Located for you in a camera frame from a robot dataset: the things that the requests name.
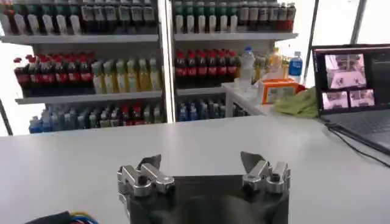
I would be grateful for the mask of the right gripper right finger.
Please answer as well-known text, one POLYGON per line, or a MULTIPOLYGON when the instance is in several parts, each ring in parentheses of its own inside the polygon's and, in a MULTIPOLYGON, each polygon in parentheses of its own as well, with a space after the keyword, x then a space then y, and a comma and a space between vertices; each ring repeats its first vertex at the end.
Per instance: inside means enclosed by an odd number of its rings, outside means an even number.
POLYGON ((240 153, 246 173, 242 176, 242 187, 248 193, 266 191, 271 194, 289 192, 291 170, 288 163, 279 161, 274 166, 261 155, 240 153))

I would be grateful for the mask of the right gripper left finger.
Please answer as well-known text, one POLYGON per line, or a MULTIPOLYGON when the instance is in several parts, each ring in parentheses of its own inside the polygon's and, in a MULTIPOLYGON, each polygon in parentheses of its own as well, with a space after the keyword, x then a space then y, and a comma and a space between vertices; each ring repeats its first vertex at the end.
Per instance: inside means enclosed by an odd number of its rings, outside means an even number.
POLYGON ((148 197, 153 191, 170 194, 175 190, 175 179, 160 171, 162 156, 144 157, 140 163, 121 166, 117 171, 118 192, 134 197, 148 197))

